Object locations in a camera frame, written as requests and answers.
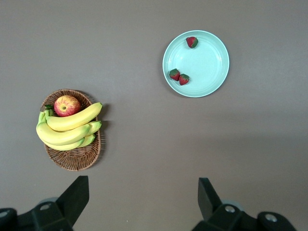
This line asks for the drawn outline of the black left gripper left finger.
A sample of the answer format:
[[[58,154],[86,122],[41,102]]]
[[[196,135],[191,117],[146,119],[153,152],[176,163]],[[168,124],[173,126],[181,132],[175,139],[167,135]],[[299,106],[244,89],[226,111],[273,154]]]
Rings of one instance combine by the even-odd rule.
[[[89,178],[79,176],[56,200],[45,200],[21,215],[0,210],[2,231],[72,231],[89,201]]]

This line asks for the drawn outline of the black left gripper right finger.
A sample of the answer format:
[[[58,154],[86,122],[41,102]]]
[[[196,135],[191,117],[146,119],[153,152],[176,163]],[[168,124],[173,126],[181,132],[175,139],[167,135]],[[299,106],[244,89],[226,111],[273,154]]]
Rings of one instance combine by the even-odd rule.
[[[198,205],[203,216],[194,231],[295,231],[284,216],[261,212],[256,218],[230,203],[223,203],[208,178],[199,178]]]

